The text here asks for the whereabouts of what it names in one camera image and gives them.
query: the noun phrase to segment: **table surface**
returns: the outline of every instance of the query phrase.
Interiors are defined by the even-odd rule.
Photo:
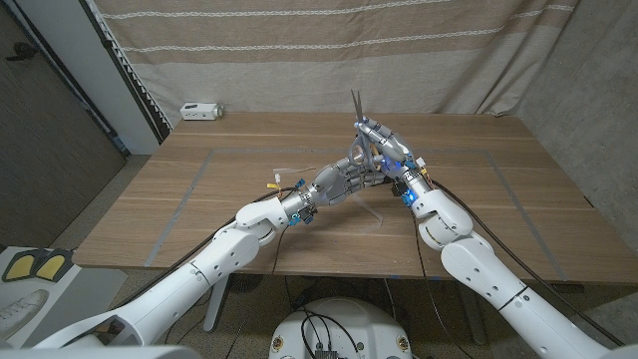
[[[527,265],[551,281],[638,283],[638,260],[515,117],[372,115],[401,134],[432,178],[465,201]],[[242,206],[312,180],[347,156],[352,114],[230,114],[181,121],[78,248],[81,266],[165,268]],[[409,210],[388,185],[321,207],[260,248],[247,273],[447,279],[440,254],[415,238]],[[486,237],[480,228],[477,232]],[[491,241],[497,256],[530,276]]]

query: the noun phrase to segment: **cable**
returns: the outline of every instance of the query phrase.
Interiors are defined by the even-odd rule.
[[[310,314],[308,313],[308,311],[304,310],[304,313],[306,313],[306,319],[310,319]],[[317,341],[319,341],[319,344],[321,344],[321,347],[323,348],[323,343],[321,342],[321,338],[319,338],[319,333],[317,333],[317,328],[315,328],[315,325],[312,323],[312,320],[310,320],[310,325],[312,326],[312,330],[315,331],[315,335],[317,336]]]
[[[331,318],[331,317],[329,317],[327,315],[312,313],[311,315],[307,316],[301,322],[301,338],[303,339],[303,343],[306,345],[306,349],[308,350],[308,353],[310,353],[310,356],[313,359],[317,359],[317,357],[312,353],[312,350],[310,349],[310,344],[308,344],[308,340],[306,339],[306,333],[303,330],[303,325],[306,323],[306,320],[309,320],[313,316],[316,316],[316,317],[319,317],[319,318],[324,318],[324,319],[330,320],[331,322],[337,324],[337,326],[339,328],[341,328],[341,330],[343,330],[344,333],[346,333],[346,335],[348,336],[348,339],[350,339],[350,342],[352,343],[352,347],[355,348],[355,353],[357,353],[357,357],[359,359],[361,359],[361,353],[359,353],[359,349],[357,349],[357,344],[355,343],[355,340],[352,338],[352,335],[350,335],[350,332],[348,332],[348,330],[346,330],[346,328],[343,325],[341,325],[338,321],[336,321],[335,319],[333,319],[333,318]]]
[[[288,295],[288,304],[290,305],[290,312],[292,313],[295,309],[292,307],[292,298],[290,297],[290,288],[288,287],[288,276],[284,275],[283,280],[286,285],[286,294]],[[311,311],[306,310],[304,306],[301,307],[301,310],[303,310],[306,313],[306,316],[308,316],[308,313],[312,313]],[[332,338],[330,337],[330,329],[328,328],[328,324],[326,323],[325,320],[323,320],[323,318],[319,318],[319,319],[321,319],[321,321],[323,322],[323,325],[326,327],[326,333],[328,333],[328,350],[332,350]],[[319,338],[319,334],[317,333],[317,329],[315,328],[314,324],[312,325],[312,328],[314,329],[315,334],[317,335],[317,340],[321,343],[321,339]]]
[[[183,333],[183,335],[179,338],[179,340],[177,340],[175,345],[179,344],[183,340],[183,338],[185,338],[186,335],[188,335],[188,333],[190,333],[190,331],[192,329],[194,329],[197,325],[201,324],[201,322],[203,321],[204,318],[205,318],[205,316],[202,316],[201,319],[199,319],[196,323],[192,324],[192,326],[190,328],[188,328],[188,330],[186,330],[185,333]]]
[[[232,343],[230,343],[230,348],[228,348],[228,352],[226,353],[225,359],[228,359],[228,357],[230,356],[230,352],[232,351],[232,348],[235,346],[235,342],[237,341],[237,338],[239,337],[239,333],[241,333],[241,329],[243,328],[243,325],[246,324],[246,320],[248,320],[248,315],[250,315],[250,313],[246,314],[246,317],[243,318],[241,325],[239,325],[237,334],[235,334],[234,339],[232,339]]]
[[[390,304],[392,304],[392,316],[397,320],[397,310],[395,309],[395,300],[392,298],[392,292],[390,291],[390,286],[388,286],[388,280],[383,278],[383,282],[386,284],[386,289],[388,289],[388,296],[390,297]]]
[[[208,292],[208,297],[206,298],[206,300],[202,301],[201,303],[193,304],[193,307],[202,306],[202,305],[206,304],[208,302],[208,300],[210,300],[210,297],[212,297],[212,287],[210,287],[210,289],[208,289],[208,290],[209,290],[209,292]]]
[[[419,227],[417,226],[417,219],[415,218],[415,215],[413,213],[412,213],[412,222],[415,224],[415,238],[417,239],[417,250],[419,251],[419,258],[422,258],[421,246],[419,243]],[[454,339],[454,337],[448,330],[448,327],[446,327],[446,324],[443,322],[443,319],[441,318],[441,314],[439,313],[439,309],[437,308],[437,303],[435,302],[435,297],[432,295],[432,289],[430,288],[430,281],[428,280],[428,275],[426,274],[426,268],[423,266],[422,260],[420,260],[420,263],[421,263],[421,270],[423,271],[423,277],[424,279],[426,279],[426,290],[428,290],[428,294],[430,294],[430,300],[432,301],[432,306],[435,309],[435,314],[437,314],[437,318],[439,318],[439,323],[441,323],[441,326],[443,327],[443,331],[448,336],[448,339],[450,339],[450,341],[454,345],[456,345],[457,348],[459,348],[459,350],[461,350],[464,354],[466,354],[468,358],[474,359],[474,357],[470,355],[470,353],[468,353],[464,348],[461,347],[461,345],[459,345],[459,343],[457,343],[457,341]]]
[[[452,197],[461,207],[463,207],[471,216],[472,218],[475,219],[475,221],[478,223],[478,225],[480,225],[480,227],[482,227],[485,232],[487,232],[487,234],[489,234],[489,236],[516,262],[518,263],[518,265],[520,265],[527,273],[529,273],[529,275],[531,275],[537,282],[539,282],[540,284],[542,284],[545,288],[547,288],[547,290],[549,290],[553,295],[555,295],[558,299],[560,299],[560,301],[562,301],[565,305],[567,305],[571,310],[573,310],[576,314],[578,314],[579,317],[581,317],[583,320],[585,320],[587,323],[589,323],[589,325],[591,325],[592,327],[594,327],[596,330],[598,330],[600,333],[602,333],[604,336],[606,336],[609,340],[611,340],[612,342],[614,342],[614,344],[618,345],[618,346],[622,346],[625,345],[620,339],[616,338],[613,334],[611,334],[610,332],[608,332],[605,328],[603,328],[602,326],[600,326],[600,324],[596,323],[593,319],[591,319],[589,316],[587,316],[587,314],[581,312],[580,310],[578,310],[578,308],[576,308],[575,306],[573,306],[570,302],[567,301],[567,299],[565,299],[562,295],[560,295],[560,293],[558,293],[556,291],[556,289],[554,289],[551,285],[549,285],[544,279],[542,279],[538,274],[536,274],[536,272],[534,272],[530,267],[528,267],[520,258],[518,258],[516,256],[516,254],[514,254],[506,245],[505,243],[503,243],[496,234],[494,234],[491,230],[489,230],[489,227],[487,227],[487,225],[485,223],[482,222],[482,220],[480,220],[479,216],[474,213],[467,204],[465,204],[460,198],[458,198],[454,193],[452,193],[451,190],[447,189],[444,185],[440,184],[439,182],[432,180],[432,182],[439,187],[440,189],[442,189],[445,193],[447,193],[450,197]]]
[[[299,190],[299,188],[297,187],[286,187],[283,188],[282,190],[286,190],[286,191],[292,191],[292,190]],[[261,200],[264,200],[270,196],[276,195],[279,193],[279,190],[274,190],[272,192],[269,192],[261,197],[259,197],[258,199],[254,200],[253,203],[255,202],[259,202]],[[215,234],[222,228],[224,228],[225,226],[233,223],[235,221],[235,217],[233,216],[231,219],[229,219],[226,223],[224,223],[219,229],[217,229],[216,231],[214,231],[211,235],[209,235],[205,240],[203,240],[200,244],[198,244],[195,248],[193,248],[191,251],[189,251],[187,254],[185,254],[182,258],[178,259],[175,263],[171,264],[169,268],[165,269],[162,273],[160,273],[158,276],[156,276],[155,278],[153,278],[149,283],[143,285],[140,289],[136,290],[133,294],[129,295],[125,300],[123,300],[122,302],[120,302],[118,305],[116,305],[114,307],[114,309],[119,308],[123,305],[127,305],[129,303],[131,303],[133,300],[135,300],[137,297],[139,297],[142,293],[146,292],[147,290],[149,290],[152,286],[154,286],[155,284],[157,284],[160,280],[166,278],[169,274],[173,273],[182,263],[184,263],[187,259],[191,258],[195,253],[197,253],[202,247],[204,247],[205,245],[207,245],[212,238],[215,236]]]

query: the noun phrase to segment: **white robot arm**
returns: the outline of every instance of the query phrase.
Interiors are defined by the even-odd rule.
[[[362,171],[343,159],[327,166],[315,180],[286,198],[246,205],[235,221],[221,228],[197,256],[134,301],[70,325],[35,348],[63,348],[97,343],[90,335],[110,327],[119,333],[109,345],[152,345],[215,282],[240,269],[288,225],[312,221],[318,206],[337,204],[352,192],[381,183],[384,175]]]
[[[363,138],[356,146],[374,144],[379,156],[370,166],[404,185],[404,204],[422,219],[419,234],[442,252],[446,271],[489,302],[541,358],[601,358],[609,352],[518,279],[495,255],[489,243],[473,231],[472,218],[452,202],[427,176],[425,162],[413,160],[408,145],[387,127],[358,111],[355,127]]]

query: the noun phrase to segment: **small white box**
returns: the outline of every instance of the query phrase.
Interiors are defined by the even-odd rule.
[[[185,120],[215,120],[223,116],[223,107],[218,104],[185,103],[179,112]]]

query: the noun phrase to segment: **gray sneaker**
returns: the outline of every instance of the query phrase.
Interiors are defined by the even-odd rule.
[[[22,329],[42,309],[49,292],[38,289],[33,293],[0,308],[0,340],[7,340]]]

